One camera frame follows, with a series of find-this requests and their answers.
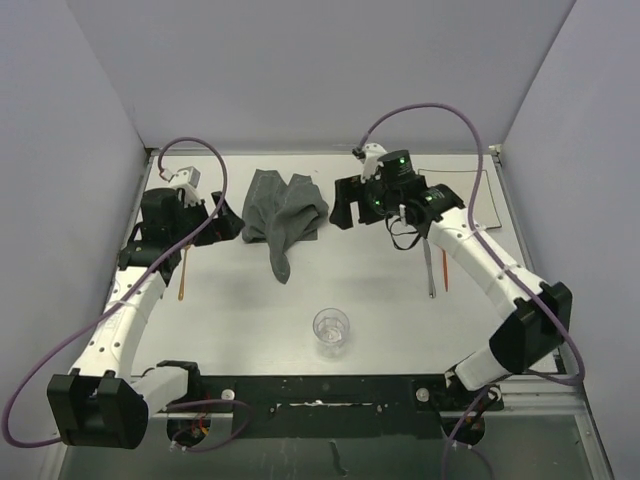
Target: bolt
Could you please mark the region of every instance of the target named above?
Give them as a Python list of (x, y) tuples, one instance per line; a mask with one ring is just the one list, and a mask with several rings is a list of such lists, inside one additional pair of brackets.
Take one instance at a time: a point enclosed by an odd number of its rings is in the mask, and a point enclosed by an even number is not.
[(236, 398), (236, 392), (234, 392), (230, 388), (227, 388), (222, 391), (222, 395), (220, 395), (220, 398), (222, 398), (223, 400), (233, 400), (234, 398)]
[(428, 402), (429, 401), (429, 390), (422, 387), (416, 390), (416, 398), (419, 402)]

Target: orange pencil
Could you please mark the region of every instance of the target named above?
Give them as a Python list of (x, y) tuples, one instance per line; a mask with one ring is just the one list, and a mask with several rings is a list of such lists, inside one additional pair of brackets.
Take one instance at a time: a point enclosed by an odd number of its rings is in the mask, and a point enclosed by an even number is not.
[(447, 269), (447, 252), (442, 251), (442, 273), (444, 274), (444, 291), (449, 291), (449, 271)]

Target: tabletop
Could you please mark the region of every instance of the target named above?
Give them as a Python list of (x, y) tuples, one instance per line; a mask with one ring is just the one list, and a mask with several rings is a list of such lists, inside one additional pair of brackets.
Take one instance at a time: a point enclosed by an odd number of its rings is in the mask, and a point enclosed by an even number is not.
[[(227, 201), (238, 215), (256, 169), (278, 170), (285, 182), (294, 173), (310, 175), (332, 207), (334, 181), (362, 168), (349, 155), (225, 160)], [(412, 160), (416, 169), (468, 171), (477, 157), (415, 155)], [(147, 189), (166, 185), (155, 161)], [(198, 191), (211, 212), (210, 193), (221, 188), (216, 159), (167, 156), (164, 165), (173, 171), (200, 170)], [(523, 261), (491, 157), (484, 169), (502, 224), (488, 233)], [(150, 315), (132, 373), (169, 359), (195, 361), (204, 375), (442, 373), (485, 344), (500, 325), (493, 305), (454, 261), (448, 262), (449, 291), (444, 291), (437, 248), (432, 248), (437, 295), (429, 298), (423, 249), (395, 250), (383, 223), (342, 231), (327, 221), (318, 233), (317, 241), (296, 243), (287, 252), (291, 277), (286, 285), (273, 276), (266, 244), (245, 244), (238, 237), (191, 248), (184, 300), (178, 301), (181, 265)], [(327, 307), (342, 310), (351, 324), (345, 350), (336, 358), (318, 352), (313, 334), (314, 316)], [(555, 372), (552, 355), (536, 368)]]

